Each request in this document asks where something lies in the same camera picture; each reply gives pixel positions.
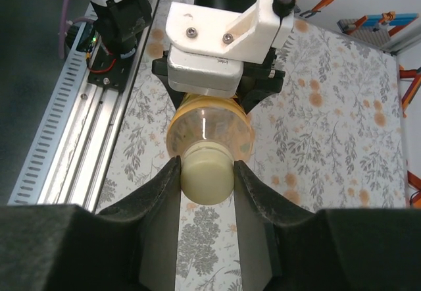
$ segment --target floral tablecloth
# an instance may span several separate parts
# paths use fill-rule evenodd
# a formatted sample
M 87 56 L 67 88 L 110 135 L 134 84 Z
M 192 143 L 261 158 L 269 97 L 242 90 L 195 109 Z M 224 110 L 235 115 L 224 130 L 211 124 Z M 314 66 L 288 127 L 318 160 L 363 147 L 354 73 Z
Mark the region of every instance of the floral tablecloth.
M 160 2 L 98 210 L 168 161 L 165 135 L 175 110 L 151 63 L 169 46 L 163 31 L 171 1 L 193 0 Z M 311 211 L 404 207 L 395 59 L 297 20 L 277 67 L 286 71 L 281 94 L 250 114 L 256 140 L 248 165 L 255 174 Z M 182 198 L 175 289 L 241 290 L 232 196 L 211 207 Z

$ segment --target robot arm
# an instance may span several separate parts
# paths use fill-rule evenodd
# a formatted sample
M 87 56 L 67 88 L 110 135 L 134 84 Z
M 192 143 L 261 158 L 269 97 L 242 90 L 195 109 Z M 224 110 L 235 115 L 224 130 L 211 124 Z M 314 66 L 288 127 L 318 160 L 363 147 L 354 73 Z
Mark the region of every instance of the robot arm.
M 98 20 L 94 27 L 105 47 L 125 58 L 136 50 L 136 34 L 151 24 L 148 0 L 91 0 Z
M 177 108 L 184 92 L 239 97 L 248 113 L 282 88 L 275 49 L 293 27 L 295 0 L 173 2 L 166 23 L 169 52 L 153 62 Z

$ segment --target yellow cap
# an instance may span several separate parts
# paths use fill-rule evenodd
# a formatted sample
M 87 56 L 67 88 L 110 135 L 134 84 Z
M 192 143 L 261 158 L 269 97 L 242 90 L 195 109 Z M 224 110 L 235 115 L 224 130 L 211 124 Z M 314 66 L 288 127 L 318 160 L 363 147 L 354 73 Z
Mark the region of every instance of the yellow cap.
M 182 156 L 181 186 L 191 201 L 201 205 L 223 202 L 234 188 L 234 158 L 216 142 L 200 141 Z
M 251 130 L 250 120 L 245 114 L 244 108 L 241 107 L 234 99 L 223 99 L 217 97 L 209 97 L 207 95 L 195 95 L 193 93 L 187 93 L 184 97 L 182 104 L 178 107 L 176 114 L 172 118 L 168 125 L 168 134 L 172 128 L 172 125 L 184 114 L 194 109 L 206 108 L 206 107 L 217 107 L 229 110 L 235 113 Z

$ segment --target cream plastic container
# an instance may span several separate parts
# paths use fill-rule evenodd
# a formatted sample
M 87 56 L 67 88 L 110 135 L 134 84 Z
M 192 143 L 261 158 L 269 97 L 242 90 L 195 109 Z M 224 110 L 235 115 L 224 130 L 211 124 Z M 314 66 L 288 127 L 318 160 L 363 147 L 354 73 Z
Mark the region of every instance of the cream plastic container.
M 195 203 L 214 205 L 234 188 L 234 161 L 247 162 L 254 132 L 234 99 L 187 94 L 166 136 L 168 154 L 181 156 L 181 185 Z

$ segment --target red wire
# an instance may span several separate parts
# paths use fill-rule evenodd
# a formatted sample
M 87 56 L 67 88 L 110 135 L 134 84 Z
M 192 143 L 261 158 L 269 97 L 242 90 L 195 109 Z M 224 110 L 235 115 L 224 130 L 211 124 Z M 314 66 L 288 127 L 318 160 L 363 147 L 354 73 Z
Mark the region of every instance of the red wire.
M 88 69 L 89 69 L 89 71 L 90 72 L 92 72 L 92 73 L 94 73 L 94 74 L 103 74 L 103 73 L 105 73 L 105 72 L 109 72 L 113 67 L 114 67 L 114 64 L 116 63 L 116 59 L 113 59 L 112 60 L 112 62 L 111 62 L 111 65 L 110 65 L 110 67 L 109 68 L 107 68 L 107 69 L 101 69 L 101 70 L 92 70 L 90 67 L 88 67 Z

